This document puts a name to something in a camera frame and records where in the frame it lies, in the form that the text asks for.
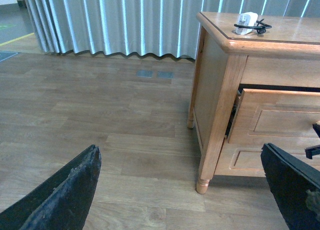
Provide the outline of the left gripper black finger camera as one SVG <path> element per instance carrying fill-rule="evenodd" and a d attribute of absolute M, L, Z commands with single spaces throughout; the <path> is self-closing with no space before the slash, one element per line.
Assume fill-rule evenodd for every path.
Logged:
<path fill-rule="evenodd" d="M 320 228 L 320 171 L 272 143 L 260 155 L 270 191 L 290 230 Z"/>
<path fill-rule="evenodd" d="M 318 123 L 313 123 L 312 128 L 316 132 L 317 136 L 320 138 L 320 125 Z"/>
<path fill-rule="evenodd" d="M 81 230 L 98 183 L 102 157 L 90 145 L 0 214 L 2 230 Z"/>
<path fill-rule="evenodd" d="M 315 145 L 311 147 L 307 147 L 305 149 L 305 155 L 308 159 L 312 159 L 313 156 L 320 154 L 320 145 Z"/>

